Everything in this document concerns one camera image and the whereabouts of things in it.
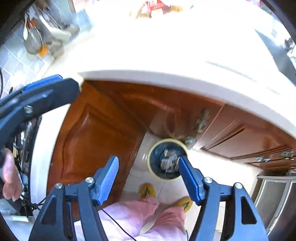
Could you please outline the person's left hand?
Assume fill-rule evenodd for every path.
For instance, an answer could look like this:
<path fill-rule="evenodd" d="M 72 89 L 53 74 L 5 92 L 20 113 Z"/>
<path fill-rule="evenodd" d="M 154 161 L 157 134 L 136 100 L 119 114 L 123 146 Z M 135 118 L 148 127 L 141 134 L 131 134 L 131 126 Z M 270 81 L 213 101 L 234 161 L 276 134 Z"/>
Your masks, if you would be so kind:
<path fill-rule="evenodd" d="M 13 153 L 5 148 L 4 149 L 4 165 L 3 165 L 3 196 L 5 199 L 11 199 L 15 202 L 20 198 L 22 193 L 22 187 L 20 178 L 18 176 L 18 170 L 15 165 L 15 159 Z"/>

